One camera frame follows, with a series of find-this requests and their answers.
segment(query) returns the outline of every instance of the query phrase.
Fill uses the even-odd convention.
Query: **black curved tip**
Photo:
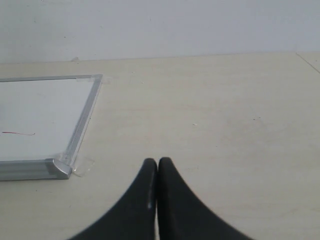
[[[168,157],[159,162],[157,209],[161,240],[250,240],[196,197]]]
[[[135,180],[113,208],[72,240],[154,240],[156,178],[155,160],[144,160]]]

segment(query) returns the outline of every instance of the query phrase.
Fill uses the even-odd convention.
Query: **whiteboard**
[[[0,161],[64,153],[93,84],[90,78],[0,82]]]

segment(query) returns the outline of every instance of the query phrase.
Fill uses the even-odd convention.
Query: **desk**
[[[0,77],[103,74],[83,177],[0,182],[0,239],[66,239],[169,156],[216,214],[257,240],[320,237],[320,53],[2,64]]]

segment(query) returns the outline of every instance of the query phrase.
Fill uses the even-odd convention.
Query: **white wall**
[[[0,63],[320,51],[319,0],[0,0]]]

